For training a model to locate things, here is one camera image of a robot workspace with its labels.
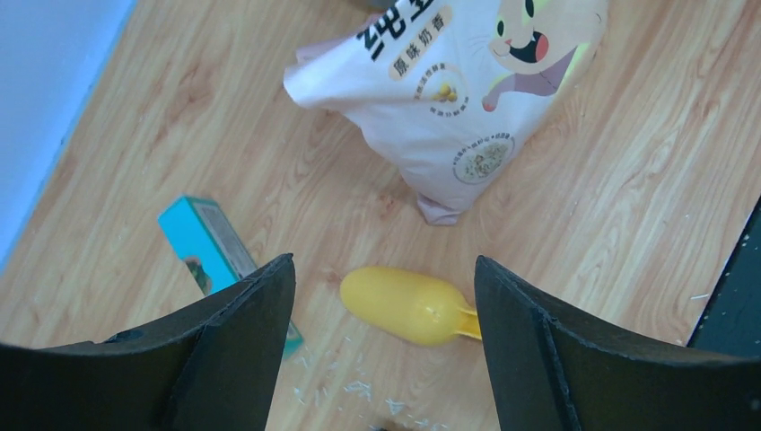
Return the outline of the pink cat litter bag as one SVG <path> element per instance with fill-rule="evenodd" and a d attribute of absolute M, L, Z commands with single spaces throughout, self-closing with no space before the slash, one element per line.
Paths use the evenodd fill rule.
<path fill-rule="evenodd" d="M 284 88 L 341 113 L 395 164 L 433 225 L 455 224 L 574 87 L 606 1 L 397 1 L 300 48 Z"/>

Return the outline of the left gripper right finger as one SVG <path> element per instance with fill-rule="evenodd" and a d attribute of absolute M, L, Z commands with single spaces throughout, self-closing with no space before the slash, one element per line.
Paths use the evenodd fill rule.
<path fill-rule="evenodd" d="M 475 264 L 475 300 L 502 430 L 757 430 L 760 362 L 621 328 Z"/>

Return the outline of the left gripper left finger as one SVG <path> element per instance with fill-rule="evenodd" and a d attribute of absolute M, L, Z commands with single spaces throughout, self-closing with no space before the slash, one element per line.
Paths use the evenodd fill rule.
<path fill-rule="evenodd" d="M 296 287 L 289 253 L 101 343 L 1 347 L 4 430 L 262 430 Z"/>

